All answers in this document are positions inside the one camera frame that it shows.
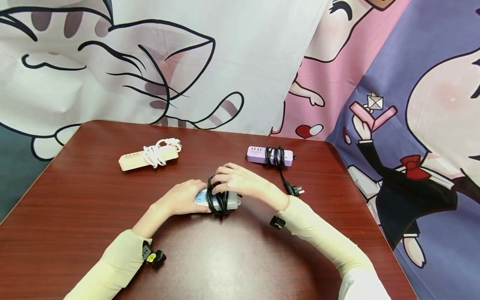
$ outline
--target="white cable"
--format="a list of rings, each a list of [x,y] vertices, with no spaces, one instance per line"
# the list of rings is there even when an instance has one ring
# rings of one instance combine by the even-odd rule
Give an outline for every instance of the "white cable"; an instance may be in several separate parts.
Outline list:
[[[160,148],[162,147],[160,144],[162,142],[165,143],[167,146],[175,146],[177,152],[181,151],[180,140],[175,138],[160,140],[153,146],[144,146],[144,159],[154,168],[158,167],[158,165],[164,166],[167,164],[167,162],[162,158],[162,155],[160,154]]]

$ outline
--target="wooden table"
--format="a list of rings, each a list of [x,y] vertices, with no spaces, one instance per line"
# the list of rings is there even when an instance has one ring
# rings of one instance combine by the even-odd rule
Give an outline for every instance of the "wooden table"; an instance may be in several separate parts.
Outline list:
[[[175,137],[183,150],[166,167],[122,172],[121,155]],[[275,169],[249,163],[247,147],[278,146],[297,156],[285,171],[302,200],[350,237],[373,261],[393,300],[416,299],[336,149],[329,143],[108,121],[85,123],[0,226],[0,298],[62,299],[123,230],[173,185],[206,180],[227,162],[281,186]],[[174,216],[152,246],[167,255],[143,266],[116,299],[336,300],[334,266],[253,199],[223,222]]]

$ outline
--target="red bow tie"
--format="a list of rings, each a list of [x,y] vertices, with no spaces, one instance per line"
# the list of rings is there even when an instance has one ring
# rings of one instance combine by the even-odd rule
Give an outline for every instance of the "red bow tie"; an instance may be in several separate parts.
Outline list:
[[[423,180],[430,177],[430,174],[420,168],[420,155],[409,155],[400,160],[406,168],[405,176],[410,180]]]

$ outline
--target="purple power strip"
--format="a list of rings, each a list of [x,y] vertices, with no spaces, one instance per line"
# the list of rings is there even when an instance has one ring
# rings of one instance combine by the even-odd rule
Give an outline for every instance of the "purple power strip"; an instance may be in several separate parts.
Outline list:
[[[250,146],[247,150],[247,161],[251,163],[266,164],[265,159],[265,147],[254,147]],[[270,156],[270,162],[273,163],[273,151]],[[290,167],[293,162],[293,152],[290,150],[285,150],[285,166]]]

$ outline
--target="black suit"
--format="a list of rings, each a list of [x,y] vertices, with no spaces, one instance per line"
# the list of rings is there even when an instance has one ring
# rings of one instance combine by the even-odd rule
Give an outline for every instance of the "black suit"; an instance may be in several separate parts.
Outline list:
[[[430,179],[410,180],[405,173],[385,167],[373,142],[357,144],[360,152],[383,177],[377,194],[378,217],[392,249],[405,233],[420,233],[417,219],[441,211],[455,210],[457,194]]]

